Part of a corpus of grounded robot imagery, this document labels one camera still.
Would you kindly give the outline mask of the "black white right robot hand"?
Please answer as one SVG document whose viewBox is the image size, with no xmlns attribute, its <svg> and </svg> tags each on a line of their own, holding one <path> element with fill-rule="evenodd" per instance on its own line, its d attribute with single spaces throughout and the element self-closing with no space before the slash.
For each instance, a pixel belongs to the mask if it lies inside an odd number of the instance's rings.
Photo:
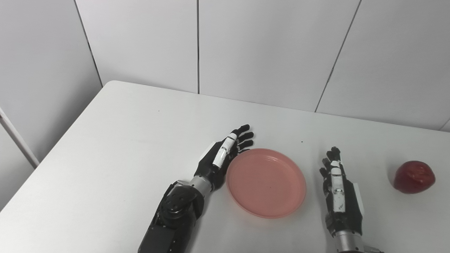
<svg viewBox="0 0 450 253">
<path fill-rule="evenodd" d="M 333 146 L 326 156 L 322 160 L 324 167 L 319 170 L 323 177 L 322 189 L 327 206 L 326 228 L 332 236 L 341 231 L 362 235 L 362 207 L 355 185 L 347 179 L 341 151 Z"/>
</svg>

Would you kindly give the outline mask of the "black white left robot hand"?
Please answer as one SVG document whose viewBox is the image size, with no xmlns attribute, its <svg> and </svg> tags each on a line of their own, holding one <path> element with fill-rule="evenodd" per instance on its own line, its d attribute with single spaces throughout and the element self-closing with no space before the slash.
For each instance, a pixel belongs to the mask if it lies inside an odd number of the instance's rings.
<svg viewBox="0 0 450 253">
<path fill-rule="evenodd" d="M 215 142 L 199 161 L 194 177 L 209 183 L 209 193 L 222 187 L 230 163 L 254 145 L 250 128 L 246 124 L 234 129 L 225 139 Z"/>
</svg>

